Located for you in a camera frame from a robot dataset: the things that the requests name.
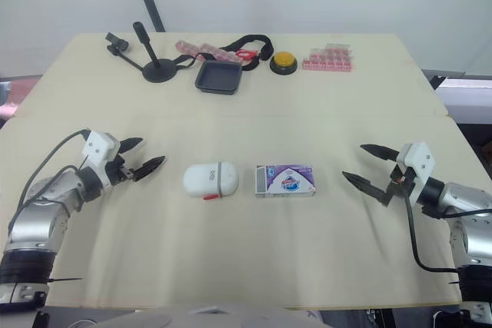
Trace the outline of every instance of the pink package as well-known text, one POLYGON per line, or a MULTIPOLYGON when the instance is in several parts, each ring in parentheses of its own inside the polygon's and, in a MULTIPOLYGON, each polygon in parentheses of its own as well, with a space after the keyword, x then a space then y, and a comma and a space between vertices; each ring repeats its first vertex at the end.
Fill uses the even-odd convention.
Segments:
MULTIPOLYGON (((240 64, 242 64, 243 62, 243 60, 239 58, 234 52, 225 51, 206 43, 203 44, 201 47, 198 47, 189 42, 186 42, 185 40, 180 40, 176 43, 176 49, 180 53, 192 55, 192 56, 195 56, 198 53, 208 53, 208 54, 212 54, 215 57, 215 59, 217 59, 218 61, 233 61, 234 63, 240 63, 240 64)), ((204 60, 204 58, 201 55, 199 55, 197 59, 199 61, 204 60)))
POLYGON ((352 71, 350 45, 328 44, 325 48, 313 48, 309 58, 302 61, 302 69, 311 71, 352 71))

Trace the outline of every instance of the red tab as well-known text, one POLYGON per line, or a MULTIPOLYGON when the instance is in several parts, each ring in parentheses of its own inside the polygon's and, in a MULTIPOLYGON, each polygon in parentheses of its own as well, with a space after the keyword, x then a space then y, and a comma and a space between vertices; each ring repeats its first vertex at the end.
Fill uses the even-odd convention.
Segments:
POLYGON ((239 49, 236 51, 236 55, 245 61, 250 61, 258 55, 258 50, 239 49))
POLYGON ((218 199, 221 195, 219 194, 213 194, 213 195, 207 195, 207 196, 203 196, 203 200, 214 200, 214 199, 218 199))

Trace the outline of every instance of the yellow button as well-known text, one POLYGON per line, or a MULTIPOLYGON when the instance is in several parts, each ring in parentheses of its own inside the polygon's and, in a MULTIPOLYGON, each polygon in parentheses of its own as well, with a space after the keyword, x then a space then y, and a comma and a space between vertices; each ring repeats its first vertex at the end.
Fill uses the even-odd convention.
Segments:
POLYGON ((294 56, 288 51, 281 51, 274 55, 274 62, 279 67, 289 67, 294 64, 294 61, 294 56))

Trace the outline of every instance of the black microphone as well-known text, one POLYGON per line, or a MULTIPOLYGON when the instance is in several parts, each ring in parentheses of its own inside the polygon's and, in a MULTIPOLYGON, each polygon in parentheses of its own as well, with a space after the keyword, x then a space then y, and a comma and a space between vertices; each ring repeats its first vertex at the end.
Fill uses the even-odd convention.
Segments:
POLYGON ((150 55, 152 63, 154 63, 154 67, 160 68, 161 65, 159 63, 159 60, 154 53, 154 49, 152 49, 151 47, 151 39, 148 37, 143 24, 141 22, 134 22, 133 29, 138 36, 138 40, 140 40, 140 42, 145 46, 145 49, 147 49, 147 53, 150 55))
POLYGON ((126 62, 141 71, 141 73, 144 75, 144 78, 149 82, 158 83, 173 78, 178 71, 176 63, 171 59, 157 58, 154 50, 151 47, 151 39, 148 37, 148 34, 145 31, 145 27, 141 22, 134 22, 133 29, 138 36, 138 40, 140 40, 140 42, 145 46, 145 49, 147 49, 147 53, 151 57, 152 61, 147 63, 144 67, 141 67, 130 58, 123 55, 122 52, 126 50, 126 48, 128 47, 128 43, 121 38, 117 38, 111 32, 106 35, 106 40, 111 42, 111 44, 107 46, 108 50, 113 55, 124 59, 126 62))

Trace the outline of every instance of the black strap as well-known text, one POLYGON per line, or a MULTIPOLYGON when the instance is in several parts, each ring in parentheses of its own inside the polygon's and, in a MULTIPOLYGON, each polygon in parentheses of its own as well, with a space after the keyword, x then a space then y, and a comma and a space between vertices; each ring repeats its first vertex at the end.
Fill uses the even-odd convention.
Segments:
POLYGON ((176 65, 176 69, 179 71, 180 69, 184 68, 189 68, 194 64, 194 61, 197 60, 197 57, 201 55, 203 58, 205 58, 207 61, 215 61, 215 57, 210 54, 210 53, 197 53, 195 56, 188 55, 188 54, 182 54, 179 57, 177 57, 173 62, 176 65), (187 65, 178 65, 179 63, 182 63, 183 61, 187 61, 188 59, 192 59, 192 61, 187 64, 187 65))
POLYGON ((260 59, 262 61, 267 61, 274 54, 274 46, 272 45, 271 40, 266 35, 246 35, 229 44, 228 46, 224 46, 221 49, 225 51, 236 52, 248 42, 253 42, 257 40, 264 42, 263 48, 261 48, 258 55, 254 56, 251 59, 250 63, 248 63, 247 65, 243 65, 242 67, 243 71, 251 71, 260 64, 260 59))

